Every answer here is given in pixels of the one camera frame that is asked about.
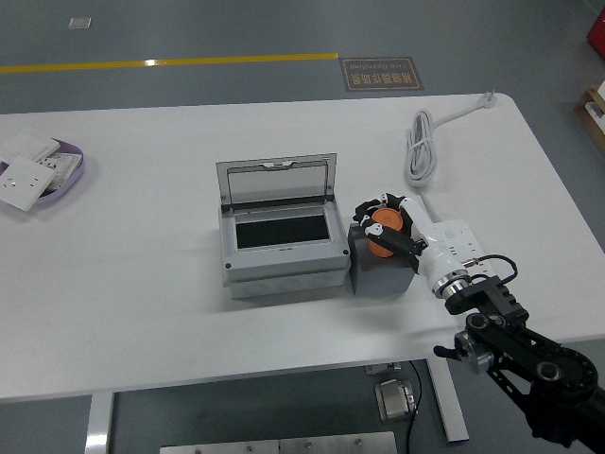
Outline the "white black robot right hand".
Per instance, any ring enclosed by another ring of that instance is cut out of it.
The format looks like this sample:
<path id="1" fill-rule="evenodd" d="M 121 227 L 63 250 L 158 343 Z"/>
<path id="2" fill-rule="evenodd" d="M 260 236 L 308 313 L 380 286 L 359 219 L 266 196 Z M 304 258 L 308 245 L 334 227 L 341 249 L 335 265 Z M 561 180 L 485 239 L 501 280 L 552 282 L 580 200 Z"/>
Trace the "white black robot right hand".
<path id="1" fill-rule="evenodd" d="M 380 208 L 397 211 L 411 220 L 408 235 L 375 220 L 372 214 Z M 436 224 L 413 199 L 385 193 L 364 201 L 355 208 L 353 220 L 364 235 L 377 245 L 407 260 L 408 265 L 426 280 L 429 290 L 439 299 L 447 299 L 471 285 L 467 270 L 444 242 Z"/>

